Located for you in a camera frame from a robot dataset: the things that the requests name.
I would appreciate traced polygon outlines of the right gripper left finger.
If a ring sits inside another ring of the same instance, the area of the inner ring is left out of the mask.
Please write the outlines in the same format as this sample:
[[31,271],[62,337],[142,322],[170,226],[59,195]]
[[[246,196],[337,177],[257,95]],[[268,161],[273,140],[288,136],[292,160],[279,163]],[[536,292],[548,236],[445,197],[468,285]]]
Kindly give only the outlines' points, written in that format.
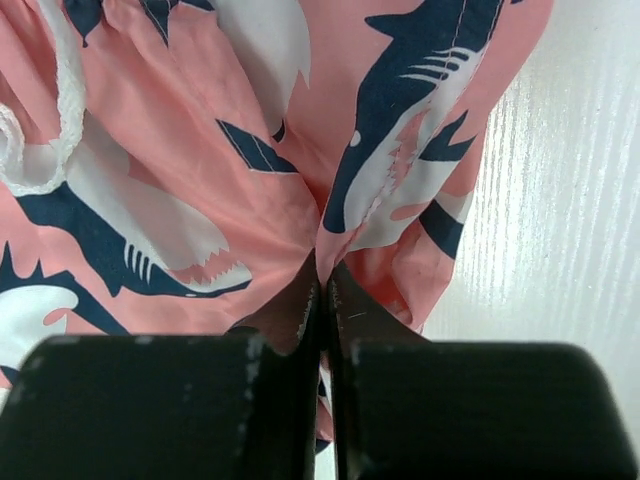
[[57,336],[1,413],[5,479],[310,479],[320,285],[293,279],[221,336]]

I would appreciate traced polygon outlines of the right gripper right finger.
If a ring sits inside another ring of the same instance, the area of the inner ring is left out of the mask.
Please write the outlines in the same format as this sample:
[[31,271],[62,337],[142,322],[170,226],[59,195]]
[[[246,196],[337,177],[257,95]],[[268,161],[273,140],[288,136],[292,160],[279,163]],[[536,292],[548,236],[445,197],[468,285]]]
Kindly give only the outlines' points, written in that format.
[[564,343],[437,342],[338,265],[327,284],[341,479],[634,479],[593,357]]

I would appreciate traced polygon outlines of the pink shark print shorts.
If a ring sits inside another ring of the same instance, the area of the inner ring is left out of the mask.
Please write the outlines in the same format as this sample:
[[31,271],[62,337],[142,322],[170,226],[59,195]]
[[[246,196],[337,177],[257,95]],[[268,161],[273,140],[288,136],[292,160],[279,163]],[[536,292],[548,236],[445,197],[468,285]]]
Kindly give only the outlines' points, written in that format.
[[1,390],[54,335],[220,334],[307,256],[420,332],[549,1],[5,1]]

